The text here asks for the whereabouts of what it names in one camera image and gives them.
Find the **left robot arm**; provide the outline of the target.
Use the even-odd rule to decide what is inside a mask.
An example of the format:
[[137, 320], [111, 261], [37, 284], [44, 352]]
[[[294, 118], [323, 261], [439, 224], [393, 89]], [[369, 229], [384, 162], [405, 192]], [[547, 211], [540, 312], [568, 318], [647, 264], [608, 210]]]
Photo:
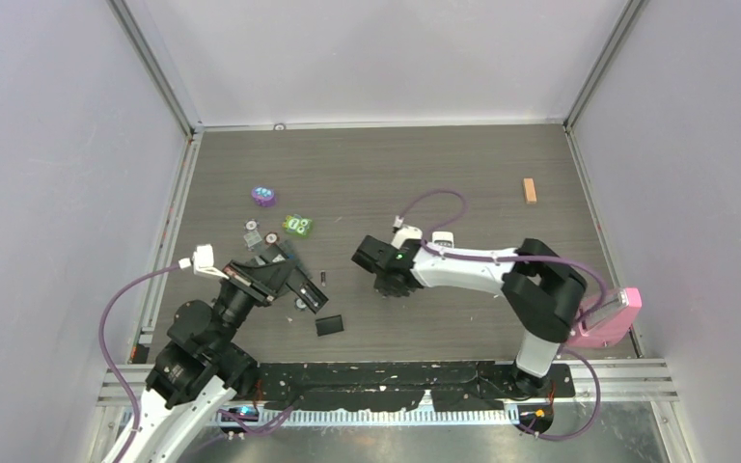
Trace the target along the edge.
[[105, 340], [109, 313], [133, 285], [113, 295], [101, 315], [101, 354], [132, 406], [132, 419], [104, 456], [106, 462], [175, 462], [227, 401], [249, 397], [258, 384], [257, 363], [233, 338], [252, 309], [271, 305], [283, 287], [300, 289], [306, 282], [289, 259], [265, 265], [232, 261], [223, 269], [197, 258], [182, 259], [156, 273], [178, 269], [218, 279], [221, 289], [213, 305], [195, 300], [178, 310], [168, 331], [170, 341], [156, 357], [140, 395], [124, 379]]

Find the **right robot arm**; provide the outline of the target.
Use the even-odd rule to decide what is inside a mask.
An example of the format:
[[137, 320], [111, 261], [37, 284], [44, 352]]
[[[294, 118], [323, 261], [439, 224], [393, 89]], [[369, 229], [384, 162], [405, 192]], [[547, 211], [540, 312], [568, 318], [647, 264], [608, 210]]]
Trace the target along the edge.
[[373, 286], [384, 296], [453, 287], [504, 297], [523, 327], [507, 380], [521, 397], [547, 391], [553, 361], [570, 337], [588, 287], [573, 261], [530, 238], [516, 248], [482, 251], [416, 237], [388, 243], [368, 235], [351, 259], [374, 276]]

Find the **black remote control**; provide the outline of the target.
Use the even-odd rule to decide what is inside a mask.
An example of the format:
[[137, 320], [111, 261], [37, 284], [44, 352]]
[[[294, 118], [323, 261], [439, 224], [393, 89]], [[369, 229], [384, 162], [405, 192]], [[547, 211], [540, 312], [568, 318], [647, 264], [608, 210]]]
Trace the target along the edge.
[[267, 270], [260, 270], [263, 276], [267, 276], [268, 288], [277, 296], [292, 292], [296, 298], [302, 299], [312, 313], [318, 313], [328, 302], [327, 296], [319, 289], [316, 282], [307, 278], [295, 265], [294, 260], [282, 260], [267, 264]]

